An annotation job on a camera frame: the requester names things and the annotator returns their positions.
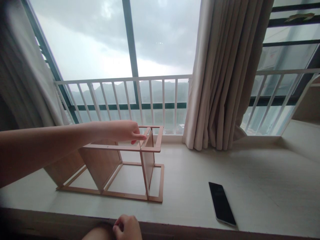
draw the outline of sky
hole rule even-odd
[[[121,0],[30,2],[63,80],[132,77]],[[139,76],[192,74],[199,11],[198,0],[131,0]]]

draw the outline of sheer curtain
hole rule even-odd
[[[0,95],[7,115],[18,128],[69,124],[21,1],[7,1],[1,11]]]
[[[240,128],[249,105],[273,1],[202,0],[189,83],[183,142],[218,150],[246,136]]]

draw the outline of black phone screen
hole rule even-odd
[[[217,219],[236,226],[236,221],[234,220],[223,186],[209,182],[209,187]]]

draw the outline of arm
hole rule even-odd
[[[146,136],[136,122],[126,120],[0,132],[0,187],[102,139],[134,144]]]

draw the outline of railing baluster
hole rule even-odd
[[[136,83],[137,83],[137,92],[138,92],[138,100],[139,100],[139,109],[140,109],[141,123],[142,123],[142,125],[143,125],[141,96],[140,96],[140,82],[139,82],[139,80],[136,80]]]
[[[97,97],[96,97],[96,94],[94,92],[93,83],[87,83],[87,85],[88,85],[88,88],[89,88],[89,91],[90,91],[90,94],[91,94],[91,98],[93,100],[94,108],[96,109],[96,113],[97,113],[98,119],[99,119],[99,121],[101,121],[100,107],[98,105]]]
[[[59,86],[57,86],[57,89],[58,89],[58,92],[59,92],[60,99],[62,100],[62,103],[63,103],[65,109],[67,110],[68,115],[69,115],[71,121],[75,124],[75,122],[74,122],[74,120],[73,120],[73,117],[72,117],[72,115],[71,115],[71,113],[70,113],[70,110],[69,110],[69,108],[68,108],[68,105],[66,104],[66,101],[64,100],[64,97],[63,97],[63,95],[62,95],[62,92],[61,92]]]
[[[70,87],[69,87],[69,84],[66,84],[66,86],[67,86],[67,89],[68,89],[68,91],[69,91],[71,100],[73,101],[74,107],[76,108],[76,111],[77,111],[77,113],[78,113],[78,115],[79,115],[80,123],[83,123],[82,117],[81,117],[80,112],[79,112],[78,105],[76,104],[76,101],[74,100],[74,97],[73,97],[73,94],[72,94],[71,89],[70,89]]]
[[[249,125],[250,125],[250,122],[251,122],[251,119],[252,119],[254,110],[256,109],[256,106],[257,106],[257,104],[258,104],[258,101],[259,101],[259,98],[260,98],[260,95],[261,95],[263,86],[264,86],[264,84],[265,84],[265,82],[266,82],[266,80],[267,80],[267,76],[268,76],[268,75],[264,75],[263,80],[262,80],[262,82],[261,82],[261,84],[260,84],[260,86],[259,86],[259,91],[258,91],[258,94],[257,94],[257,96],[256,96],[256,100],[255,100],[254,103],[253,103],[252,111],[251,111],[250,117],[249,117],[249,119],[248,119],[246,129],[244,130],[246,133],[247,133],[248,127],[249,127]]]
[[[268,102],[267,109],[266,109],[266,111],[265,111],[265,113],[264,113],[264,115],[263,115],[263,117],[262,117],[262,120],[261,120],[261,122],[260,122],[260,124],[259,124],[259,127],[258,127],[258,129],[257,129],[256,135],[258,134],[260,128],[262,127],[262,125],[263,125],[263,123],[264,123],[264,120],[265,120],[266,117],[267,117],[267,114],[268,114],[268,112],[269,112],[269,109],[270,109],[270,107],[271,107],[271,104],[272,104],[272,102],[273,102],[273,99],[274,99],[274,97],[276,96],[277,90],[278,90],[278,88],[279,88],[279,86],[280,86],[280,84],[281,84],[281,82],[282,82],[283,77],[284,77],[284,75],[282,74],[282,75],[280,76],[280,78],[278,79],[278,81],[277,81],[277,84],[276,84],[276,86],[275,86],[275,88],[274,88],[274,90],[273,90],[273,93],[272,93],[272,95],[271,95],[271,98],[270,98],[270,100],[269,100],[269,102]]]
[[[162,80],[162,117],[163,117],[163,126],[165,126],[165,104],[164,104],[164,79]]]
[[[178,79],[176,79],[175,89],[174,89],[174,134],[176,134],[176,128],[177,128],[177,99],[178,99]]]
[[[278,120],[279,120],[279,118],[280,118],[280,116],[281,116],[281,114],[282,114],[285,106],[287,105],[287,103],[288,103],[288,101],[289,101],[289,99],[290,99],[290,97],[291,97],[291,95],[292,95],[292,93],[293,93],[293,90],[296,88],[296,85],[298,84],[298,81],[299,81],[299,79],[301,78],[301,75],[302,75],[302,73],[298,74],[298,76],[296,77],[296,79],[295,79],[294,82],[292,83],[292,85],[291,85],[291,87],[290,87],[290,89],[289,89],[289,91],[288,91],[288,94],[287,94],[286,98],[285,98],[284,101],[283,101],[283,104],[282,104],[282,106],[281,106],[281,108],[280,108],[280,111],[279,111],[279,113],[278,113],[275,121],[273,122],[272,127],[270,128],[270,132],[269,132],[269,133],[272,133],[273,130],[274,130],[274,128],[275,128],[275,126],[277,125]]]
[[[154,121],[153,121],[153,101],[152,101],[152,87],[151,87],[151,80],[149,80],[149,90],[150,90],[150,105],[151,105],[152,125],[154,125]]]
[[[131,108],[130,108],[130,101],[129,101],[129,95],[128,95],[128,88],[127,88],[127,82],[123,82],[123,83],[124,83],[124,89],[125,89],[125,91],[126,91],[127,104],[128,104],[128,110],[129,110],[129,116],[130,116],[130,120],[132,120]]]
[[[90,112],[89,112],[89,109],[88,109],[88,106],[87,106],[87,103],[86,103],[86,100],[84,99],[83,92],[82,92],[81,87],[80,87],[80,84],[78,83],[77,86],[78,86],[78,88],[79,88],[80,95],[81,95],[81,97],[82,97],[84,107],[85,107],[86,110],[87,110],[87,114],[88,114],[88,116],[89,116],[89,119],[90,119],[90,121],[92,121],[91,116],[90,116]]]
[[[113,87],[114,98],[115,98],[116,104],[117,104],[117,109],[118,109],[118,113],[119,113],[119,118],[120,118],[120,120],[121,120],[120,107],[119,107],[119,103],[118,103],[117,92],[116,92],[116,87],[115,87],[115,85],[114,85],[114,82],[112,82],[112,87]]]
[[[106,94],[105,94],[104,89],[103,89],[103,83],[100,83],[100,87],[101,87],[104,103],[106,104],[106,108],[107,108],[107,111],[108,111],[109,120],[111,121],[110,110],[109,110]]]

